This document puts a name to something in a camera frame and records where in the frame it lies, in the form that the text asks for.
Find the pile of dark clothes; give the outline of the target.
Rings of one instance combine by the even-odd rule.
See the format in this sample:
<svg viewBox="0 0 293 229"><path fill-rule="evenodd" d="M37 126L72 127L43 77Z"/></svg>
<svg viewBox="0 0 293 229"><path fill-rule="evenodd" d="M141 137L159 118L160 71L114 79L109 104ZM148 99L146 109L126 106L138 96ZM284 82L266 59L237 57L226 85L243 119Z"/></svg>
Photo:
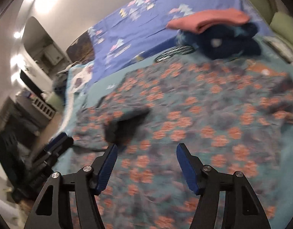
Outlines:
<svg viewBox="0 0 293 229"><path fill-rule="evenodd" d="M61 97L65 96L67 79L68 72L58 72L53 79L52 89L57 95Z"/></svg>

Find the black tv cabinet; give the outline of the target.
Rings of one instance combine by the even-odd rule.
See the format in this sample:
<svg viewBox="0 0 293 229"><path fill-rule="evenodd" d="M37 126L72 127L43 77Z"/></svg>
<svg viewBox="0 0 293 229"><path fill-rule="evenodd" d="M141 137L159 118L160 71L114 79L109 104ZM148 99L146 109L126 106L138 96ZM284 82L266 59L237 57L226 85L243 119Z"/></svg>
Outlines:
<svg viewBox="0 0 293 229"><path fill-rule="evenodd" d="M33 133L45 129L56 114L54 108L38 97L17 96L15 101L8 97L5 105L7 115L12 116Z"/></svg>

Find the dark patterned pillow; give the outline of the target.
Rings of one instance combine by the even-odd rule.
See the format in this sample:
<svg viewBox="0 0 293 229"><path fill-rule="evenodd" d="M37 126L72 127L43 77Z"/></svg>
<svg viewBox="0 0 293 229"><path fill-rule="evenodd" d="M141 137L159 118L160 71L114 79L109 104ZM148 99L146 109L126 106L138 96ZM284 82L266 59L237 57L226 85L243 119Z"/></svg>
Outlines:
<svg viewBox="0 0 293 229"><path fill-rule="evenodd" d="M67 48L66 53L72 63L87 64L95 58L94 49L88 31L80 35Z"/></svg>

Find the blue tree print sheet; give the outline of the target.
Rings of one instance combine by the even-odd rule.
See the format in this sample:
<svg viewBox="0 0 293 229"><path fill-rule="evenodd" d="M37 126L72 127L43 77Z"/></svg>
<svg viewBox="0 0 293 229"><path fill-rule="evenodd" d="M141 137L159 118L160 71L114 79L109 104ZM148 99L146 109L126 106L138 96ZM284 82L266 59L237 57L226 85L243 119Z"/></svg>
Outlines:
<svg viewBox="0 0 293 229"><path fill-rule="evenodd" d="M272 36L273 31L248 0L133 0L88 29L95 83L137 62L175 45L177 32L167 23L209 9L235 8L250 16L258 34Z"/></svg>

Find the folded navy star garment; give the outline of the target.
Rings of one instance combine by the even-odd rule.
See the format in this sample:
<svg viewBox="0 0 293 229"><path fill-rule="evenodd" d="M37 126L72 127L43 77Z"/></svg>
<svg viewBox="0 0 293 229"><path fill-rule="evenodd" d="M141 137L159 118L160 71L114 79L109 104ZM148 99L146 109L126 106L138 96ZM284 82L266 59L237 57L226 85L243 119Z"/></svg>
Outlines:
<svg viewBox="0 0 293 229"><path fill-rule="evenodd" d="M240 26L218 24L197 34L178 30L176 42L191 46L206 57L216 60L236 56L260 56L261 47L254 40L258 32L255 23Z"/></svg>

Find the folded pink garment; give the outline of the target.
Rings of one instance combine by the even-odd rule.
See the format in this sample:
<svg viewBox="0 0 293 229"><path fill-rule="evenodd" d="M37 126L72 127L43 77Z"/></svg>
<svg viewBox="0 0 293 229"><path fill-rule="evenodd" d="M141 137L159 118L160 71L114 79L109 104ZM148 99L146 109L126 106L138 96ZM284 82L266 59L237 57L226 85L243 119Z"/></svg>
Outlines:
<svg viewBox="0 0 293 229"><path fill-rule="evenodd" d="M169 21L166 28L171 30L183 30L195 34L201 34L214 25L239 26L250 21L246 13L234 9L214 9L196 12L182 18Z"/></svg>

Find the green pillow near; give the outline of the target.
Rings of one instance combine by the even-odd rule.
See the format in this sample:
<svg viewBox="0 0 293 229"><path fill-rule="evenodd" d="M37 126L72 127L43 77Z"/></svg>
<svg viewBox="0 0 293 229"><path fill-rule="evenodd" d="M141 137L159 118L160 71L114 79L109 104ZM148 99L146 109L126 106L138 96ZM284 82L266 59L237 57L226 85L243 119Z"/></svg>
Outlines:
<svg viewBox="0 0 293 229"><path fill-rule="evenodd" d="M270 28L293 46L293 17L280 11L276 12L270 23Z"/></svg>

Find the green pillow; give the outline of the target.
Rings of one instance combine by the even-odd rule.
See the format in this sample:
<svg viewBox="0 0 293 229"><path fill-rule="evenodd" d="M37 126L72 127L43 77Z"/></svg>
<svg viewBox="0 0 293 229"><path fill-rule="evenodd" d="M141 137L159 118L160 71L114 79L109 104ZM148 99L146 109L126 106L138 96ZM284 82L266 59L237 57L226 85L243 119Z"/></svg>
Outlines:
<svg viewBox="0 0 293 229"><path fill-rule="evenodd" d="M270 25L273 16L274 11L272 9L272 6L269 2L269 0L248 0L255 9L259 12L261 17L266 21L268 25Z"/></svg>
<svg viewBox="0 0 293 229"><path fill-rule="evenodd" d="M280 11L276 12L270 23L270 28L293 46L293 17Z"/></svg>

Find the green pillow far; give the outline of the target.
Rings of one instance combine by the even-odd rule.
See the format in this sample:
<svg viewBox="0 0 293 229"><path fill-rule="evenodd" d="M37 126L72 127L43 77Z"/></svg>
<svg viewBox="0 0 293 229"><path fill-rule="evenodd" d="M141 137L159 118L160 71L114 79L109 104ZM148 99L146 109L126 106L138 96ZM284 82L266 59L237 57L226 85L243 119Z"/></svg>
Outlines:
<svg viewBox="0 0 293 229"><path fill-rule="evenodd" d="M268 25L270 25L273 16L274 11L272 9L272 6L269 2L269 0L248 0L255 9L259 12L261 17L266 21Z"/></svg>

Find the black wall television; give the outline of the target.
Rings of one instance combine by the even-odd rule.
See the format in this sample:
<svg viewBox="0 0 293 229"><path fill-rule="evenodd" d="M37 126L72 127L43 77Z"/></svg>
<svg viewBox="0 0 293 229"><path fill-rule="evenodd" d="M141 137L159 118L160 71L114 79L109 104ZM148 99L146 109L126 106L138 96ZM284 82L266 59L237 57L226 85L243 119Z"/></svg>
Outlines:
<svg viewBox="0 0 293 229"><path fill-rule="evenodd" d="M25 74L23 70L20 71L20 79L36 96L41 97L43 91Z"/></svg>

